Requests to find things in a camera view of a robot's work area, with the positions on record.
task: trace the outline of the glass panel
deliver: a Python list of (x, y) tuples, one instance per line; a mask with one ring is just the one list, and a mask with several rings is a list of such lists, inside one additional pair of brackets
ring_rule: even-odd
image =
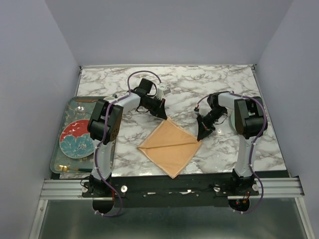
[(264, 199), (247, 215), (231, 208), (132, 208), (94, 215), (91, 201), (51, 201), (42, 239), (306, 239), (294, 199)]

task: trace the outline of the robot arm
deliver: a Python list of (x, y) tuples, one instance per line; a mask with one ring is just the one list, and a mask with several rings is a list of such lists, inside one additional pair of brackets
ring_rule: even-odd
[[(112, 101), (98, 100), (96, 102), (88, 124), (88, 131), (93, 139), (94, 147), (96, 147), (103, 139), (105, 117), (108, 117), (108, 128), (105, 140), (98, 150), (94, 151), (94, 154), (97, 153), (97, 161), (103, 178), (108, 178), (111, 175), (111, 149), (113, 141), (116, 139), (120, 130), (122, 114), (143, 106), (150, 111), (151, 115), (164, 120), (167, 119), (164, 108), (165, 99), (163, 96), (169, 93), (170, 90), (169, 88), (160, 85), (157, 87), (157, 94), (155, 97), (149, 96), (148, 94), (150, 93), (153, 84), (152, 81), (142, 79), (140, 85), (132, 90), (131, 93), (127, 93), (127, 96), (124, 96), (122, 100), (112, 104), (111, 110), (107, 116), (106, 109)], [(100, 180), (96, 168), (93, 168), (91, 175)]]
[[(260, 97), (254, 97), (262, 104)], [(225, 113), (227, 108), (234, 110), (235, 129), (240, 135), (239, 151), (236, 166), (233, 170), (232, 181), (234, 188), (239, 186), (251, 186), (254, 177), (249, 165), (254, 165), (256, 146), (260, 140), (258, 138), (254, 145), (253, 139), (258, 135), (264, 123), (264, 114), (257, 103), (251, 99), (244, 99), (231, 92), (218, 92), (209, 95), (207, 102), (211, 111), (206, 116), (197, 116), (198, 136), (201, 140), (209, 136), (214, 130), (214, 123)]]

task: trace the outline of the screw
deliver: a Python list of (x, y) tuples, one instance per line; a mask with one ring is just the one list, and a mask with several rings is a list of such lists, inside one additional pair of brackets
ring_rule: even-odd
[(85, 187), (82, 187), (82, 193), (86, 193), (87, 191), (89, 191), (87, 188), (85, 188)]
[(126, 185), (123, 185), (123, 186), (121, 187), (121, 192), (122, 192), (122, 193), (125, 193), (127, 190), (128, 190), (128, 188), (127, 188)]
[(213, 187), (214, 191), (218, 193), (220, 191), (220, 187)]
[(257, 191), (259, 190), (259, 187), (258, 187), (257, 184), (254, 184), (254, 185), (252, 186), (252, 189), (253, 189), (255, 192), (257, 192)]

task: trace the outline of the orange napkin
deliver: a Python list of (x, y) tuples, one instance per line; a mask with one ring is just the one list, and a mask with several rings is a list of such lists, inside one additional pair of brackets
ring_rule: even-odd
[(175, 178), (201, 145), (196, 137), (171, 118), (163, 122), (138, 146), (147, 158), (171, 178)]

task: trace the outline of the plate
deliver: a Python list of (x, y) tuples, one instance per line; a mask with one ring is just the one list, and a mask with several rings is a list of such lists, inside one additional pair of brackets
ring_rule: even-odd
[(70, 158), (84, 158), (94, 151), (93, 141), (87, 130), (89, 121), (80, 119), (69, 124), (60, 136), (60, 148)]

